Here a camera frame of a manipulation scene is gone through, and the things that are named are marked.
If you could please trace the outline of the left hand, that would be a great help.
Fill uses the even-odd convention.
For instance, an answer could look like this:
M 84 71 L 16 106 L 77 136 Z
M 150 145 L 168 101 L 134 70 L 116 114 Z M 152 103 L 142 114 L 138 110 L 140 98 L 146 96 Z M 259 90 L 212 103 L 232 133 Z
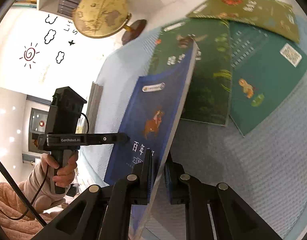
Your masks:
M 50 154 L 41 155 L 41 166 L 44 173 L 46 173 L 47 168 L 50 166 L 54 169 L 58 169 L 57 175 L 52 177 L 55 185 L 58 187 L 65 188 L 69 186 L 75 177 L 75 169 L 77 168 L 78 151 L 72 151 L 70 159 L 66 166 L 59 168 L 58 163 Z

